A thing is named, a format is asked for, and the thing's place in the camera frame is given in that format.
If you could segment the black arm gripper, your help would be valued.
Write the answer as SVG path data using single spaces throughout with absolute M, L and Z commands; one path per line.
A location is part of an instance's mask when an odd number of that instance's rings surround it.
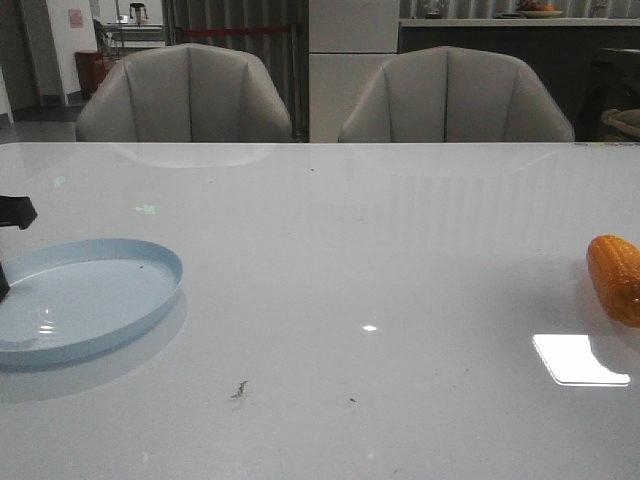
M 28 196 L 0 197 L 0 226 L 17 226 L 20 230 L 27 229 L 37 218 L 38 214 Z M 0 265 L 0 301 L 3 301 L 10 291 L 3 266 Z

